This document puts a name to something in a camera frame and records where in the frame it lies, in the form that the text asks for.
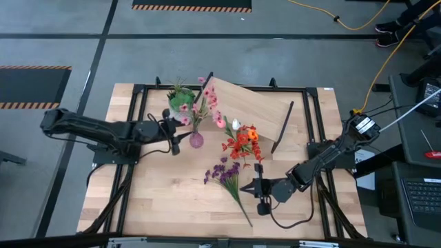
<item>flower bouquet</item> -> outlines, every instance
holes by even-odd
[[[225,122],[228,123],[226,116],[224,116],[224,119]],[[225,126],[225,133],[230,138],[227,139],[227,144],[222,144],[223,151],[231,148],[232,152],[229,155],[231,158],[238,159],[240,157],[243,157],[243,167],[251,166],[245,160],[245,157],[251,154],[254,154],[256,160],[258,160],[259,163],[262,163],[262,160],[264,158],[260,155],[261,150],[258,144],[259,136],[257,134],[257,129],[253,125],[251,125],[250,127],[246,125],[241,127],[240,124],[237,123],[238,121],[234,119],[232,127],[234,129],[237,129],[235,134],[233,134],[233,131],[229,128],[228,125]]]
[[[205,172],[204,184],[207,184],[207,182],[210,181],[217,183],[220,186],[222,186],[224,189],[226,189],[232,195],[233,199],[239,204],[239,207],[242,210],[245,217],[247,218],[249,225],[253,227],[251,221],[248,218],[247,213],[243,209],[239,197],[238,175],[239,175],[240,164],[238,162],[234,162],[232,168],[225,171],[225,164],[227,160],[228,158],[226,157],[221,158],[220,161],[222,164],[215,165],[213,167],[212,173],[210,172],[210,170],[207,170],[207,172]]]
[[[170,117],[180,122],[183,122],[185,118],[188,119],[186,107],[192,107],[193,101],[196,98],[193,91],[182,86],[184,81],[178,78],[178,81],[173,84],[172,90],[167,94]]]
[[[204,78],[199,78],[199,82],[204,82]],[[213,121],[217,126],[224,128],[225,122],[222,119],[221,113],[216,111],[218,105],[217,96],[214,91],[214,86],[207,87],[203,91],[201,104],[184,103],[179,106],[180,113],[184,113],[184,117],[180,120],[184,125],[192,124],[192,134],[190,134],[189,141],[193,148],[200,148],[204,143],[204,137],[198,132],[199,125],[202,120],[207,118],[210,114],[213,115]]]

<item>black mat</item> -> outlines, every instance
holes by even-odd
[[[0,65],[0,109],[58,107],[70,66]]]
[[[241,13],[252,11],[251,0],[133,0],[132,9]]]

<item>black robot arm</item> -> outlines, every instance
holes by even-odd
[[[172,142],[172,153],[176,155],[179,153],[179,141],[183,138],[174,137],[176,122],[169,118],[109,123],[80,116],[66,109],[47,111],[40,128],[47,136],[68,133],[96,141],[111,154],[119,156],[133,156],[133,153],[139,156],[140,146],[166,140]]]

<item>concrete floor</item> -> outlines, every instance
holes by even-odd
[[[3,0],[0,38],[2,33],[100,34],[111,2]],[[368,21],[382,5],[344,0],[311,0],[310,4],[339,14],[350,26]],[[119,1],[110,34],[374,34],[372,27],[350,32],[323,13],[285,0],[253,0],[251,14],[148,12],[131,10],[130,6],[131,0]],[[404,9],[404,4],[392,3],[378,21],[390,21]],[[0,39],[0,65],[72,66],[61,107],[75,110],[99,40],[6,38]],[[222,79],[248,85],[267,85],[275,77],[279,85],[334,87],[340,115],[346,119],[349,110],[362,105],[372,79],[391,51],[377,48],[372,40],[108,39],[85,115],[104,119],[115,83],[153,83],[155,76],[164,81],[178,76],[196,80],[213,71]],[[378,82],[387,83],[389,74],[416,69],[426,52],[421,42],[405,43]],[[373,93],[367,109],[388,100],[388,94]],[[43,110],[0,111],[0,150],[28,160],[25,167],[0,166],[0,240],[33,237],[38,225],[63,147],[63,142],[42,135],[42,117]],[[390,112],[377,116],[376,121],[384,126],[394,118]],[[399,142],[395,127],[373,146],[388,149]],[[75,233],[92,155],[84,145],[74,146],[49,236]],[[393,242],[394,221],[380,216],[376,207],[362,208],[369,236]]]

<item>green plant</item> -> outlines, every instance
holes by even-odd
[[[179,111],[179,107],[187,104],[188,108],[191,109],[192,104],[196,96],[193,91],[187,89],[185,86],[182,86],[185,79],[181,81],[181,78],[178,78],[178,81],[173,84],[172,90],[167,94],[167,98],[170,101],[170,107],[174,111]]]

